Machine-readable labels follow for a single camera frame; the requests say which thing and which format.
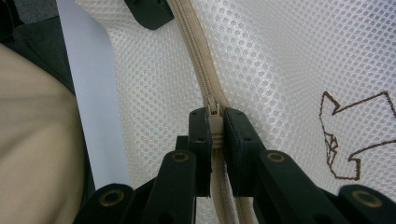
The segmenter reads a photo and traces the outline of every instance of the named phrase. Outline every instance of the black plastic clip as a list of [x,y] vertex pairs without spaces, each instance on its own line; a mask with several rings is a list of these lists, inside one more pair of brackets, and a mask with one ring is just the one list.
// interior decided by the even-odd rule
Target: black plastic clip
[[156,30],[174,18],[166,0],[124,0],[134,18],[149,30]]

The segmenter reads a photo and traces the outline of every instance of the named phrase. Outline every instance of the dark fabric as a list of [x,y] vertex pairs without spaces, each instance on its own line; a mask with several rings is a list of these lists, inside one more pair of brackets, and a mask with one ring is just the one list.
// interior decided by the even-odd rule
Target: dark fabric
[[13,0],[0,0],[0,41],[12,39],[12,32],[22,22]]
[[18,26],[13,37],[13,41],[4,43],[7,47],[35,63],[75,94],[59,17]]
[[56,0],[13,0],[24,23],[33,23],[58,16]]

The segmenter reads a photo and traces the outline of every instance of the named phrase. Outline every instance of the beige fabric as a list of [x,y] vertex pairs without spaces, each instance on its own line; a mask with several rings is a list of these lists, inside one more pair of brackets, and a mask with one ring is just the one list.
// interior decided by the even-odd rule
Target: beige fabric
[[82,189],[76,98],[0,45],[0,223],[72,223]]

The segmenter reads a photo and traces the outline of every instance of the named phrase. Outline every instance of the zipper teeth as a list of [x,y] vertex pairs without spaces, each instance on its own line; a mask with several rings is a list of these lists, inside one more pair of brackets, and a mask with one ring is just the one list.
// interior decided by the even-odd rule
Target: zipper teeth
[[185,34],[186,40],[189,43],[189,47],[191,48],[191,55],[194,60],[194,63],[197,65],[196,68],[198,70],[198,76],[203,82],[203,88],[205,92],[205,96],[213,94],[212,85],[210,84],[209,75],[207,74],[204,60],[202,59],[200,50],[196,43],[194,34],[188,22],[186,13],[183,10],[183,7],[179,0],[174,0],[177,6],[176,14],[177,18],[180,21],[181,28],[183,33]]
[[[191,29],[189,19],[184,12],[184,8],[180,0],[172,0],[175,8],[174,14],[179,21],[181,31],[184,34],[185,41],[190,48],[191,60],[201,81],[201,89],[204,92],[205,98],[214,95],[213,87],[207,73],[204,60],[199,50],[194,33]],[[223,117],[223,111],[219,111],[219,115]],[[216,206],[216,212],[220,223],[235,223],[234,212],[232,205],[232,197],[230,196],[230,189],[227,186],[227,177],[225,171],[225,160],[223,156],[223,134],[212,134],[212,155],[213,155],[213,180],[212,180],[212,195]]]
[[244,216],[244,209],[240,198],[235,199],[235,208],[238,215],[239,223],[247,223]]

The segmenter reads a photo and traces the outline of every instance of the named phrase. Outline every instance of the brown outline graphic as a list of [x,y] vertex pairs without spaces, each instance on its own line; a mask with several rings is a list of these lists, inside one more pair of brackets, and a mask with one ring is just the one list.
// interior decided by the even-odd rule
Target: brown outline graphic
[[323,121],[321,119],[321,115],[322,115],[322,111],[323,111],[324,98],[327,97],[335,105],[335,108],[332,111],[332,116],[334,116],[334,115],[336,115],[336,114],[338,114],[338,113],[340,113],[340,112],[342,112],[344,110],[349,109],[352,106],[363,104],[363,103],[365,103],[367,101],[370,101],[370,100],[372,100],[372,99],[374,99],[376,97],[380,97],[382,95],[385,95],[385,97],[387,97],[387,101],[388,101],[388,103],[390,105],[390,109],[393,112],[394,118],[396,118],[395,107],[393,105],[393,102],[390,100],[390,96],[389,96],[389,93],[387,91],[382,91],[382,92],[380,92],[377,95],[374,95],[372,97],[369,97],[369,98],[361,100],[361,101],[358,101],[358,102],[356,102],[354,104],[347,105],[345,107],[341,107],[341,105],[336,100],[334,100],[334,98],[332,98],[332,96],[328,92],[326,92],[326,91],[323,92],[321,103],[320,103],[319,119],[320,119],[320,123],[321,123],[322,130],[323,130],[324,141],[325,141],[326,147],[329,149],[329,150],[326,150],[326,152],[327,152],[327,164],[328,164],[332,174],[334,175],[334,178],[336,178],[336,179],[349,179],[349,180],[359,180],[359,179],[361,179],[361,160],[360,159],[354,159],[353,157],[358,155],[358,154],[360,154],[360,153],[362,153],[363,151],[372,149],[374,147],[380,147],[380,146],[384,146],[386,144],[396,143],[396,139],[390,140],[390,141],[384,141],[384,142],[381,142],[381,143],[378,143],[378,144],[374,144],[374,145],[371,145],[371,146],[368,146],[368,147],[365,147],[365,148],[362,148],[362,149],[359,149],[359,150],[353,152],[352,154],[349,155],[347,161],[348,162],[351,162],[351,161],[355,161],[356,162],[356,164],[357,164],[357,166],[356,166],[356,177],[338,176],[335,173],[335,171],[332,169],[332,164],[334,162],[335,156],[337,155],[336,149],[339,147],[338,146],[338,142],[337,142],[337,138],[331,133],[326,133],[326,131],[324,129]]

